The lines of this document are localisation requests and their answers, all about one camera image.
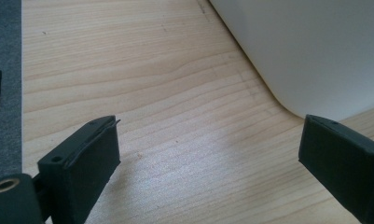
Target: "gray fabric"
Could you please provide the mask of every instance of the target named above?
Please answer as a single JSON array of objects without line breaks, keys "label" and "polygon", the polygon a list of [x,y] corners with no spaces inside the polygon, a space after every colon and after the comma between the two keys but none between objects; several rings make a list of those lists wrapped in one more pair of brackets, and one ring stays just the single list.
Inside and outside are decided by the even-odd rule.
[{"label": "gray fabric", "polygon": [[21,172],[21,1],[0,0],[0,176]]}]

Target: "wooden desk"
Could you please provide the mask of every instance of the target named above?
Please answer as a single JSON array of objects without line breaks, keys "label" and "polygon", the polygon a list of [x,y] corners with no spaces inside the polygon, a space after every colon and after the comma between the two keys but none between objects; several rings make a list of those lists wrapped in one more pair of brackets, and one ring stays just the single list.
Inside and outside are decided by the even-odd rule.
[{"label": "wooden desk", "polygon": [[[298,163],[282,108],[206,0],[23,1],[23,168],[115,114],[87,223],[357,223]],[[374,139],[374,110],[342,123]]]}]

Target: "white object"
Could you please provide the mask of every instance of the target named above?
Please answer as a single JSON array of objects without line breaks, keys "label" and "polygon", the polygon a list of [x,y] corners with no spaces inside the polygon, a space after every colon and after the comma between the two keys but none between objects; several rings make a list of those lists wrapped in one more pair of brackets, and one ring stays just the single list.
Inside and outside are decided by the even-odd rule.
[{"label": "white object", "polygon": [[211,0],[278,101],[346,119],[374,107],[374,0]]}]

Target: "black plastic jaw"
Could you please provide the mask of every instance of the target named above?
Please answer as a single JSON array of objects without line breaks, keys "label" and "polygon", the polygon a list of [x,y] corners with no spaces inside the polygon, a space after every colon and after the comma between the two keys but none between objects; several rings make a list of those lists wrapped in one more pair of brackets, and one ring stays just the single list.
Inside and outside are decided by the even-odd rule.
[{"label": "black plastic jaw", "polygon": [[299,161],[362,223],[374,223],[374,141],[308,115]]},{"label": "black plastic jaw", "polygon": [[0,178],[0,223],[42,223],[49,216],[54,224],[84,223],[120,164],[117,123],[108,116],[85,124],[38,162],[34,179]]}]

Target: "screw hole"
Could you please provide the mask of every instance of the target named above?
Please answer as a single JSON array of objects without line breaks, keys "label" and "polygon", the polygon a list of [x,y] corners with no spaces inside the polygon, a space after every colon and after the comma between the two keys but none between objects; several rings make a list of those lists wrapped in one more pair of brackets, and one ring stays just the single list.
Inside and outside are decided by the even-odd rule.
[{"label": "screw hole", "polygon": [[10,178],[0,181],[0,193],[15,188],[19,183],[20,180],[18,178]]},{"label": "screw hole", "polygon": [[58,162],[58,161],[61,161],[61,160],[62,160],[62,157],[54,157],[54,158],[52,158],[51,161]]}]

